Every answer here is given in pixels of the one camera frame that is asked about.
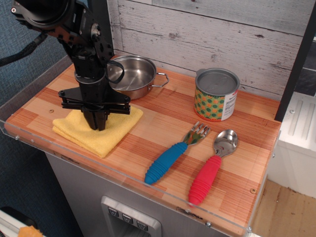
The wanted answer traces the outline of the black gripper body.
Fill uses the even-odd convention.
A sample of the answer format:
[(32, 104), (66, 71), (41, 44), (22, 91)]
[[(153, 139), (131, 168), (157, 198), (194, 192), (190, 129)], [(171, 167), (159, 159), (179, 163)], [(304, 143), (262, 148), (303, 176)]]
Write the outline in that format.
[(130, 114), (130, 98), (113, 90), (105, 75), (91, 79), (75, 74), (75, 79), (79, 87), (58, 92), (63, 108), (82, 112), (105, 112), (107, 115)]

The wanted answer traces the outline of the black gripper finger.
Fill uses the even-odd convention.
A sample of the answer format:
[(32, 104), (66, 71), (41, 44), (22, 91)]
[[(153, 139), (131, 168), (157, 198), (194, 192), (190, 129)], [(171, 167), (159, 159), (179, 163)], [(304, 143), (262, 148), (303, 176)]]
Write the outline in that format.
[(82, 107), (81, 112), (83, 113), (83, 116), (85, 120), (87, 121), (88, 125), (91, 129), (97, 130), (98, 129), (98, 123), (95, 112), (87, 109), (86, 107)]
[(109, 110), (101, 110), (101, 111), (95, 112), (95, 122), (99, 131), (102, 131), (105, 129), (106, 121), (108, 119), (109, 114), (110, 114)]

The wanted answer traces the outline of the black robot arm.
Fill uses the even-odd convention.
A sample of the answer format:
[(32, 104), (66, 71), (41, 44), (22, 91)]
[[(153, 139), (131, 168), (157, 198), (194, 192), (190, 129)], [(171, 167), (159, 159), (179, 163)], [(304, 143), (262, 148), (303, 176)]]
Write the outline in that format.
[(112, 60), (112, 46), (85, 4), (78, 0), (15, 0), (11, 12), (22, 25), (40, 32), (35, 43), (55, 37), (71, 59), (79, 86), (59, 91), (63, 108), (80, 110), (90, 128), (99, 131), (105, 129), (109, 114), (130, 113), (130, 98), (110, 86), (122, 80), (124, 67)]

